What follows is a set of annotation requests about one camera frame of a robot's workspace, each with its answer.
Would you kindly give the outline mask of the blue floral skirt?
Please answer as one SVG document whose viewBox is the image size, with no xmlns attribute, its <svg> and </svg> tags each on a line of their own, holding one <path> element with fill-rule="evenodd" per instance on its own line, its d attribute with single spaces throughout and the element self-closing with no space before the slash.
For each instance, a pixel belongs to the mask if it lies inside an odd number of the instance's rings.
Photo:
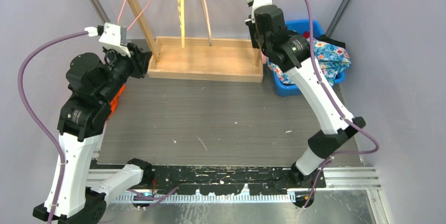
<svg viewBox="0 0 446 224">
<path fill-rule="evenodd" d="M 268 67 L 284 84 L 294 84 L 292 69 L 299 69 L 306 63 L 316 75 L 316 80 L 324 80 L 333 85 L 336 77 L 351 65 L 346 49 L 331 45 L 316 38 L 305 39 L 302 35 L 290 32 L 288 39 L 271 49 L 261 49 L 267 57 Z"/>
</svg>

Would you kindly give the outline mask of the cream plastic hanger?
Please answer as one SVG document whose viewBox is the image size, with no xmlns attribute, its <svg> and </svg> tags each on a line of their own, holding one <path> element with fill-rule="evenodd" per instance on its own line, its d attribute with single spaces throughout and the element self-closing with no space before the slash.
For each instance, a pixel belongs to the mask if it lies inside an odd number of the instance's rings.
<svg viewBox="0 0 446 224">
<path fill-rule="evenodd" d="M 185 48 L 185 0 L 177 0 L 181 47 Z"/>
</svg>

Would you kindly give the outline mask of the black skirt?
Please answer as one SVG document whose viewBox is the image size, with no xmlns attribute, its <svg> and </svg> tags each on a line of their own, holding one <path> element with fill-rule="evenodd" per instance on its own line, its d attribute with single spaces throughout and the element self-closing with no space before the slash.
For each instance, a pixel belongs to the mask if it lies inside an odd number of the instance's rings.
<svg viewBox="0 0 446 224">
<path fill-rule="evenodd" d="M 328 43 L 331 45 L 335 45 L 335 46 L 338 46 L 338 47 L 341 47 L 344 49 L 346 48 L 346 43 L 332 39 L 329 36 L 327 36 L 326 34 L 322 34 L 319 37 L 316 37 L 316 40 L 322 41 L 322 42 L 325 42 L 325 43 Z"/>
</svg>

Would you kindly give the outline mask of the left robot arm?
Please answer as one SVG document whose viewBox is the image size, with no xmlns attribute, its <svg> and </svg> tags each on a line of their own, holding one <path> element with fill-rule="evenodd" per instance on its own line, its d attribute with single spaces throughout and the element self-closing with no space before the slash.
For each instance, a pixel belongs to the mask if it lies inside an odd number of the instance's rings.
<svg viewBox="0 0 446 224">
<path fill-rule="evenodd" d="M 104 58 L 94 53 L 76 56 L 66 73 L 72 95 L 61 108 L 57 129 L 65 156 L 60 190 L 52 185 L 47 200 L 36 206 L 33 216 L 58 223 L 98 223 L 106 207 L 133 186 L 146 189 L 154 180 L 152 165 L 131 159 L 115 174 L 88 186 L 87 175 L 93 152 L 103 136 L 112 102 L 129 77 L 144 78 L 151 51 L 127 45 L 130 54 L 104 49 Z"/>
</svg>

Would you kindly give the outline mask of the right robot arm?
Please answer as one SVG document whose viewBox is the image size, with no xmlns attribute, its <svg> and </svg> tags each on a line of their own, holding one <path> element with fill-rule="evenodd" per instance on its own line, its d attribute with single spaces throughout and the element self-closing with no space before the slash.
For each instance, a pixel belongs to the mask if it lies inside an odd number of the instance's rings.
<svg viewBox="0 0 446 224">
<path fill-rule="evenodd" d="M 312 181 L 313 172 L 366 122 L 343 106 L 318 62 L 311 58 L 313 43 L 287 28 L 280 8 L 257 7 L 246 23 L 254 47 L 298 86 L 320 124 L 320 130 L 309 138 L 307 150 L 291 165 L 293 183 L 306 187 Z"/>
</svg>

